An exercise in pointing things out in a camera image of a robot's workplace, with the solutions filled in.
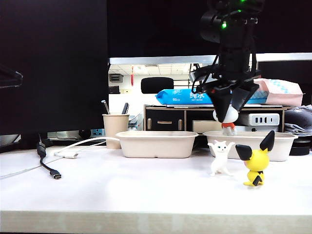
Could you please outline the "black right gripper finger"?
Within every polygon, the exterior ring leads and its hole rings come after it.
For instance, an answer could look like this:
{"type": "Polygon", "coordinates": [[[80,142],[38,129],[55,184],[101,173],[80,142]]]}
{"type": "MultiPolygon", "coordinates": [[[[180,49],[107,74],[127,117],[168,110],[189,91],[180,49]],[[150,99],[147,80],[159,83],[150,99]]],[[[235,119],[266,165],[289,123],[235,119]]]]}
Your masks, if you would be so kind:
{"type": "Polygon", "coordinates": [[[208,96],[210,97],[214,110],[216,112],[216,117],[219,122],[223,122],[225,119],[228,108],[232,100],[232,92],[230,89],[217,90],[211,89],[208,91],[208,96]]]}
{"type": "Polygon", "coordinates": [[[240,112],[259,86],[241,86],[233,90],[232,106],[240,112]]]}

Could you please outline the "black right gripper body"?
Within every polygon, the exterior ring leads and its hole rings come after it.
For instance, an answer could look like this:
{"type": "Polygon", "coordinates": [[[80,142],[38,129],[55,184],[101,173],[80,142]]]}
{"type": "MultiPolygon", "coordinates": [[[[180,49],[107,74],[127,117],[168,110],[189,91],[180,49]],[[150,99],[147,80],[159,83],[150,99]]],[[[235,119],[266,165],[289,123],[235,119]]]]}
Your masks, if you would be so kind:
{"type": "Polygon", "coordinates": [[[253,78],[236,80],[215,79],[202,83],[201,92],[208,95],[224,95],[225,93],[234,95],[235,92],[243,93],[242,91],[237,91],[240,89],[246,92],[247,95],[252,96],[258,88],[259,85],[254,83],[253,78]]]}

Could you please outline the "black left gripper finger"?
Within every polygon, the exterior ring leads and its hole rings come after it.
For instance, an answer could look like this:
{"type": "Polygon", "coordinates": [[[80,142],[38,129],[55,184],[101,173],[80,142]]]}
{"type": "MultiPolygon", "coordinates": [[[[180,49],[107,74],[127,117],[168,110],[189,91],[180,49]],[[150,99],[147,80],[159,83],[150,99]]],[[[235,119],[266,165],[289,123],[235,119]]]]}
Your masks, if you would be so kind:
{"type": "Polygon", "coordinates": [[[23,75],[4,65],[0,65],[0,87],[20,87],[23,83],[23,75]]]}

